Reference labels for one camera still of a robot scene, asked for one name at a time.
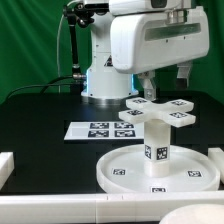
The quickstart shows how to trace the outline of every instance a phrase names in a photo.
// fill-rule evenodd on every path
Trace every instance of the white circular tray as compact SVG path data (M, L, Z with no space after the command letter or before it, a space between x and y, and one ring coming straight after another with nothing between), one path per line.
M220 172L207 156L170 146L170 173L151 178L144 173L144 145L113 150L98 161L97 181L107 193L192 192L217 190Z
M189 205L170 212L160 224L223 224L223 205Z

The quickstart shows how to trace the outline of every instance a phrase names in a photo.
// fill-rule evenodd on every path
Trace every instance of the black square marker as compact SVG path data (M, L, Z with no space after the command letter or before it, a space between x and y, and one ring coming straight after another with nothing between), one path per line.
M127 122L116 122L114 123L114 128L116 129L128 129L128 128L134 128L133 124L127 123Z
M115 131L115 137L117 138L134 138L136 137L135 131L133 130L120 130Z
M143 114L141 111L138 110L131 110L127 112L128 114L131 114L132 116Z
M148 101L144 99L138 99L138 100L133 100L133 102L137 104L142 104L142 103L147 103Z
M173 101L171 103L174 104L174 105L176 105L176 106L182 106L182 105L185 105L186 104L185 102L180 101L180 100Z
M170 114L171 116L175 117L175 118L183 118L183 117L187 117L186 114L183 114L181 112L176 112L176 113L173 113L173 114Z
M145 145L145 156L151 159L151 147Z
M124 169L114 169L113 170L113 175L124 176L125 174L126 174L126 170L124 170Z
M90 123L90 129L108 129L109 123L107 122L97 122L97 123Z
M189 177L202 177L201 171L187 171Z
M89 131L88 138L108 138L109 131Z
M157 149L157 160L163 160L168 158L168 148L158 148Z
M167 190L164 187L152 187L151 192L152 193L165 193Z

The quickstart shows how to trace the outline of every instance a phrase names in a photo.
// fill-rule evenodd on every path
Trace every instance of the white cross-shaped object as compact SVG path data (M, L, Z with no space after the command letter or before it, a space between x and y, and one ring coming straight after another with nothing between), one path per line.
M186 100L174 100L164 104L155 104L137 97L126 101L131 110L119 112L119 118L131 124L162 120L174 127L182 127L195 123L195 116L187 114L194 104Z
M131 124L144 122L144 171L150 177L169 175L171 125L182 127L195 123L196 117L186 112L194 104L173 100L155 104L137 97L126 101L131 110L119 112L119 118Z

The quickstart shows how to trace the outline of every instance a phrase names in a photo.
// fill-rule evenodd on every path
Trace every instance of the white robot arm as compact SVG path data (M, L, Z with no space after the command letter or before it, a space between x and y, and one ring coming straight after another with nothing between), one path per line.
M88 88L82 93L94 102L136 95L132 74L138 75L145 98L154 100L155 69L177 64L177 78L187 85L191 61L208 53L207 16L202 7L191 9L191 0L84 0L81 4L88 13L96 12L91 24L93 62L87 72Z

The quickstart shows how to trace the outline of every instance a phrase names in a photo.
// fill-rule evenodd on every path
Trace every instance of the black tabletop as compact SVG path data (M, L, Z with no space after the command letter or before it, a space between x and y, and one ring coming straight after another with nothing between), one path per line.
M207 154L224 145L224 105L200 92L161 92L158 103L185 99L195 103L194 125L172 128L171 144ZM0 152L14 152L15 170L1 195L102 193L96 163L129 141L65 142L71 121L118 121L125 105L85 104L67 94L21 94L0 106Z

